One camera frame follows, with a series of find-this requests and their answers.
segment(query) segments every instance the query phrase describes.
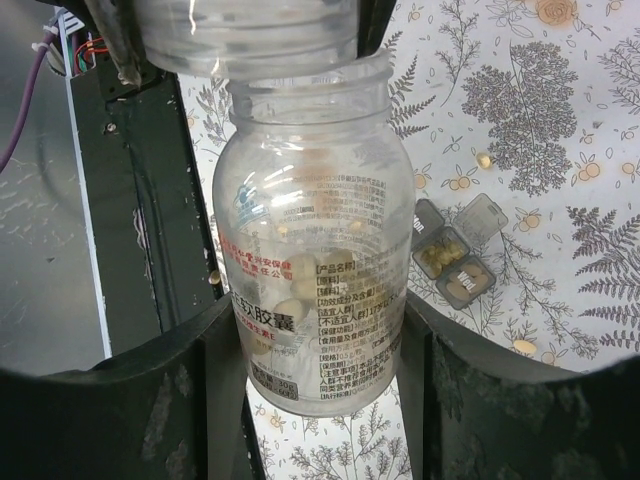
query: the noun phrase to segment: orange flower print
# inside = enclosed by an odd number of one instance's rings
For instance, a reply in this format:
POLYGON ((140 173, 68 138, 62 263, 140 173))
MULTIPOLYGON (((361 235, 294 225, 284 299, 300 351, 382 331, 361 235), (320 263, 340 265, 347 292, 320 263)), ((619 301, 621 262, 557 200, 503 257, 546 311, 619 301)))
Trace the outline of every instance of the orange flower print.
POLYGON ((536 3, 538 18, 552 27, 571 20, 577 8, 574 0, 538 0, 536 3))

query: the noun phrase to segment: plastic bottle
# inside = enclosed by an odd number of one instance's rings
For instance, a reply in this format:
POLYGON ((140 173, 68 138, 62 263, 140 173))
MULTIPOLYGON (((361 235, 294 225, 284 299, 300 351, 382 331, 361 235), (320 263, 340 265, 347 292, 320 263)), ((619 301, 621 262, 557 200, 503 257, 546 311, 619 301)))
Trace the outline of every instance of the plastic bottle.
POLYGON ((251 381, 292 413, 353 412, 396 371, 415 193, 386 123, 391 73, 383 51, 228 86, 220 241, 251 381))
POLYGON ((234 79, 307 75, 356 58, 357 0, 135 0, 147 58, 234 79))

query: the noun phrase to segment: bottle label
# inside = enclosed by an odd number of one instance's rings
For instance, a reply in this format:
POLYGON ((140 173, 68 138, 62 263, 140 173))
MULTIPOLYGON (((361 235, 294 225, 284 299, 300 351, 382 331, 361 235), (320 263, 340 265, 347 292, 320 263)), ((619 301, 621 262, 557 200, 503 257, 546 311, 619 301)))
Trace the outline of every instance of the bottle label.
POLYGON ((412 220, 384 181, 328 173, 293 174, 295 202, 240 192, 242 212, 268 214, 219 230, 252 381, 300 411, 357 406, 386 386, 404 316, 412 220))
POLYGON ((288 400, 298 400, 298 385, 294 382, 278 378, 251 362, 253 378, 270 392, 280 395, 288 400))

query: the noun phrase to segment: white capsule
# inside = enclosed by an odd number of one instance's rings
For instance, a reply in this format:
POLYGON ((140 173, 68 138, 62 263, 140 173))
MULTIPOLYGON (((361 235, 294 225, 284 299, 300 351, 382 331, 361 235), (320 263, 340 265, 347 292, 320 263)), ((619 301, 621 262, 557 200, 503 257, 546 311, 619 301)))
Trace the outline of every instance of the white capsule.
MULTIPOLYGON (((314 277, 315 283, 316 266, 318 265, 316 257, 310 253, 298 253, 289 257, 285 263, 287 262, 291 265, 291 280, 304 280, 314 277)), ((283 275, 285 271, 284 268, 280 268, 280 273, 283 275)))
POLYGON ((318 296, 316 278, 297 280, 291 284, 291 294, 299 300, 314 300, 318 296))
POLYGON ((298 325, 306 318, 309 313, 309 307, 296 298, 289 298, 278 303, 273 311, 281 315, 293 317, 294 325, 298 325))
POLYGON ((331 252, 324 261, 325 265, 339 265, 353 262, 353 252, 345 248, 340 248, 331 252))

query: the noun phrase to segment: pill organizer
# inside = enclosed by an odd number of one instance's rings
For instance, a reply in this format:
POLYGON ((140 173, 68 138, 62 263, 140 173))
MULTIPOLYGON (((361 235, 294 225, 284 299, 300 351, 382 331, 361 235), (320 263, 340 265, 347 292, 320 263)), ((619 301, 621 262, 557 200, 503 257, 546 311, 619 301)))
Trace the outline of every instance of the pill organizer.
POLYGON ((416 264, 451 306, 460 310, 496 283, 482 260, 471 254, 509 223, 500 206, 482 193, 455 218, 451 226, 431 200, 416 203, 412 252, 416 264))

